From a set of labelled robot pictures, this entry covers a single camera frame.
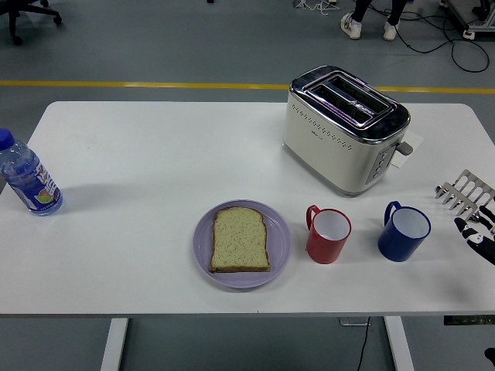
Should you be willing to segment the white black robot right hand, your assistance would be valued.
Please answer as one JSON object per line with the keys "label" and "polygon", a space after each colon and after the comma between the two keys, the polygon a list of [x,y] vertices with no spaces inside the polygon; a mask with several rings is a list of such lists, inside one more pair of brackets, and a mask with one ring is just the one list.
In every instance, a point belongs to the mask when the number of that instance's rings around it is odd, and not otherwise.
{"label": "white black robot right hand", "polygon": [[494,214],[485,206],[481,206],[478,212],[478,221],[486,227],[491,237],[479,233],[459,217],[454,219],[458,231],[468,246],[485,260],[494,264]]}

